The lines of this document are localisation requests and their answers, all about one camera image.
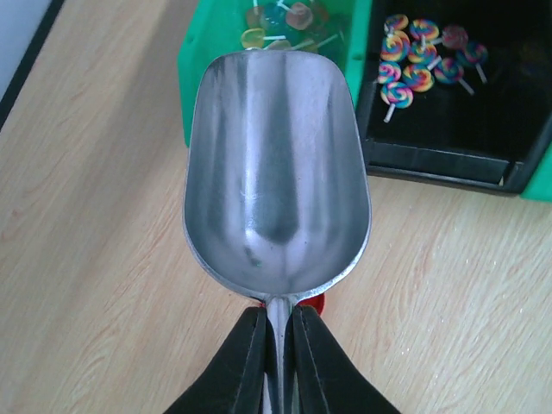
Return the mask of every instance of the lollipop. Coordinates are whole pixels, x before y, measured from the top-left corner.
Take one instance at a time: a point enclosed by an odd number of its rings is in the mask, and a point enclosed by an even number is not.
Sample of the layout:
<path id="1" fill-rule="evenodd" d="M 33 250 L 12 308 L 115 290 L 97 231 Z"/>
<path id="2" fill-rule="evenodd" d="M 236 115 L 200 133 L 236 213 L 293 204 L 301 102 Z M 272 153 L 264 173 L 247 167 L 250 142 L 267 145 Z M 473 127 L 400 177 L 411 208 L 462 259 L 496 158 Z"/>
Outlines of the lollipop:
<path id="1" fill-rule="evenodd" d="M 392 35 L 395 30 L 402 30 L 408 26 L 408 17 L 406 15 L 392 15 L 386 18 L 384 30 L 389 35 Z"/>
<path id="2" fill-rule="evenodd" d="M 480 75 L 481 82 L 486 84 L 486 76 L 483 72 L 483 65 L 489 53 L 486 50 L 486 47 L 477 41 L 470 41 L 466 47 L 462 50 L 456 52 L 456 58 L 465 67 L 474 67 L 477 70 L 477 73 Z"/>
<path id="3" fill-rule="evenodd" d="M 285 14 L 285 22 L 297 30 L 305 30 L 313 20 L 312 10 L 300 2 L 294 3 L 292 9 Z"/>
<path id="4" fill-rule="evenodd" d="M 318 21 L 325 23 L 329 20 L 329 12 L 320 0 L 310 0 L 310 8 Z"/>
<path id="5" fill-rule="evenodd" d="M 467 45 L 467 32 L 462 26 L 450 24 L 442 30 L 442 36 L 431 44 L 441 43 L 448 49 L 461 50 Z"/>
<path id="6" fill-rule="evenodd" d="M 379 63 L 379 84 L 390 84 L 400 79 L 400 66 L 395 62 L 381 62 Z"/>
<path id="7" fill-rule="evenodd" d="M 265 4 L 260 16 L 260 26 L 267 32 L 281 33 L 287 27 L 285 24 L 285 9 L 276 3 Z"/>
<path id="8" fill-rule="evenodd" d="M 431 72 L 419 63 L 408 65 L 403 70 L 403 80 L 414 92 L 426 92 L 434 84 Z"/>
<path id="9" fill-rule="evenodd" d="M 260 17 L 262 16 L 262 12 L 263 12 L 263 7 L 256 6 L 256 5 L 247 11 L 245 18 L 248 22 L 248 28 L 260 27 Z"/>
<path id="10" fill-rule="evenodd" d="M 426 41 L 433 41 L 439 37 L 439 28 L 431 20 L 416 19 L 410 25 L 411 36 L 417 41 L 422 41 L 422 47 Z"/>
<path id="11" fill-rule="evenodd" d="M 241 45 L 244 49 L 250 47 L 263 47 L 265 41 L 283 41 L 285 36 L 265 36 L 262 28 L 251 28 L 241 34 Z"/>
<path id="12" fill-rule="evenodd" d="M 408 60 L 412 63 L 428 65 L 437 58 L 437 48 L 433 45 L 426 45 L 425 48 L 418 42 L 412 43 L 408 52 Z"/>
<path id="13" fill-rule="evenodd" d="M 397 30 L 391 36 L 383 39 L 381 44 L 381 59 L 400 62 L 403 60 L 410 49 L 410 40 L 405 32 Z"/>
<path id="14" fill-rule="evenodd" d="M 391 120 L 395 108 L 408 108 L 412 104 L 412 99 L 414 99 L 412 91 L 402 82 L 391 82 L 383 85 L 380 95 L 383 102 L 389 105 L 389 110 L 383 122 Z"/>
<path id="15" fill-rule="evenodd" d="M 445 58 L 437 64 L 435 77 L 439 82 L 447 85 L 458 82 L 470 95 L 475 93 L 472 87 L 463 79 L 464 68 L 452 58 Z"/>

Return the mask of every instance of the light wood floor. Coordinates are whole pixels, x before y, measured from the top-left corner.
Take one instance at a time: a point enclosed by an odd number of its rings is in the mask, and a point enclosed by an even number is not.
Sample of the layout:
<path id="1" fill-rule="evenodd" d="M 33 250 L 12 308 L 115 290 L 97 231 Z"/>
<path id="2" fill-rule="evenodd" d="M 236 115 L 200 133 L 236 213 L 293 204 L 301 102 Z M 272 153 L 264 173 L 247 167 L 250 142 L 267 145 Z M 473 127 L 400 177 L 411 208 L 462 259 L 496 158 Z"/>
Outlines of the light wood floor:
<path id="1" fill-rule="evenodd" d="M 3 127 L 2 413 L 161 413 L 250 304 L 182 231 L 195 5 L 67 1 Z M 404 413 L 552 413 L 552 204 L 370 186 L 324 313 L 355 365 Z"/>

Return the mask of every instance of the lollipop stick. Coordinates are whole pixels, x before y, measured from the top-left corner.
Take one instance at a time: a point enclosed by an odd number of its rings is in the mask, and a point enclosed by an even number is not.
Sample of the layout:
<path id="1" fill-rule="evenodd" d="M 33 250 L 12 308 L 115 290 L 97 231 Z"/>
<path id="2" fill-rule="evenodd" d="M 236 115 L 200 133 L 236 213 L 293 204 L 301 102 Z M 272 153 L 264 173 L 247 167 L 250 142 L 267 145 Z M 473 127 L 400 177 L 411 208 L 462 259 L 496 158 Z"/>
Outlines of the lollipop stick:
<path id="1" fill-rule="evenodd" d="M 314 41 L 313 41 L 313 40 L 302 41 L 301 43 L 298 43 L 297 45 L 295 45 L 294 47 L 292 47 L 292 50 L 298 50 L 298 49 L 301 49 L 301 48 L 303 48 L 303 47 L 307 47 L 307 46 L 310 46 L 310 45 L 314 45 Z"/>
<path id="2" fill-rule="evenodd" d="M 287 7 L 285 4 L 284 4 L 284 0 L 280 0 L 279 2 L 276 3 L 276 5 L 278 7 L 281 7 L 282 9 L 284 9 L 285 11 L 289 11 L 291 12 L 293 15 L 296 15 L 297 12 L 293 9 L 290 9 L 289 7 Z"/>
<path id="3" fill-rule="evenodd" d="M 477 65 L 475 65 L 475 69 L 477 69 L 477 73 L 480 75 L 481 82 L 486 84 L 486 76 L 485 76 L 485 73 L 483 72 L 483 68 L 481 67 L 481 65 L 479 63 Z"/>
<path id="4" fill-rule="evenodd" d="M 383 118 L 383 122 L 388 123 L 391 121 L 391 117 L 393 116 L 393 111 L 395 110 L 395 104 L 392 103 L 389 105 L 389 109 L 387 110 L 387 115 L 385 118 Z"/>
<path id="5" fill-rule="evenodd" d="M 467 91 L 467 93 L 469 93 L 470 95 L 473 95 L 475 93 L 474 90 L 472 89 L 472 87 L 470 85 L 468 85 L 464 79 L 460 78 L 458 83 L 460 85 L 462 85 L 464 87 L 464 89 Z"/>
<path id="6" fill-rule="evenodd" d="M 325 41 L 321 41 L 320 43 L 318 43 L 317 46 L 321 47 L 321 46 L 327 45 L 328 43 L 330 43 L 334 39 L 337 39 L 337 36 L 338 36 L 338 34 L 334 34 L 334 35 L 330 36 L 328 39 L 326 39 Z"/>
<path id="7" fill-rule="evenodd" d="M 437 56 L 433 61 L 428 65 L 428 70 L 432 71 L 435 66 L 441 61 L 441 56 Z"/>

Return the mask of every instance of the black tray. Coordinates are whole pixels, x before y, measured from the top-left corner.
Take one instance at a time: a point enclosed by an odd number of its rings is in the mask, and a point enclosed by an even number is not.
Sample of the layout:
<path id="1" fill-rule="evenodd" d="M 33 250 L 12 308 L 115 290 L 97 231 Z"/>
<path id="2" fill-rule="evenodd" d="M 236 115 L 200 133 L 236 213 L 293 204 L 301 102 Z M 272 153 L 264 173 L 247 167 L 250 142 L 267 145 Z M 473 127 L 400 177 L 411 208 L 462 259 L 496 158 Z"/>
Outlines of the black tray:
<path id="1" fill-rule="evenodd" d="M 376 83 L 387 16 L 456 23 L 485 44 L 488 84 L 475 70 L 460 85 L 414 93 L 414 102 L 384 123 Z M 550 1 L 373 0 L 357 119 L 369 173 L 421 179 L 503 194 L 521 193 L 552 142 Z M 439 47 L 442 57 L 454 56 Z"/>

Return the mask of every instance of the metal scoop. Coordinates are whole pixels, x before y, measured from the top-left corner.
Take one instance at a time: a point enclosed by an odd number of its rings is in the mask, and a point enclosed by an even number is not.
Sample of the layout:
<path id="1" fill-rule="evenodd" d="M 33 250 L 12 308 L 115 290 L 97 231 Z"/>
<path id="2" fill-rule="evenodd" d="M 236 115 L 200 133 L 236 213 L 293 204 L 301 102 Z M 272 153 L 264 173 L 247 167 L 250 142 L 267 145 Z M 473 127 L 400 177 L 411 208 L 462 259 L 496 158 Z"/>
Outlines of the metal scoop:
<path id="1" fill-rule="evenodd" d="M 196 101 L 185 232 L 213 278 L 267 305 L 277 368 L 268 373 L 273 412 L 293 411 L 293 369 L 284 353 L 292 307 L 351 271 L 370 222 L 354 107 L 337 66 L 297 51 L 214 60 Z"/>

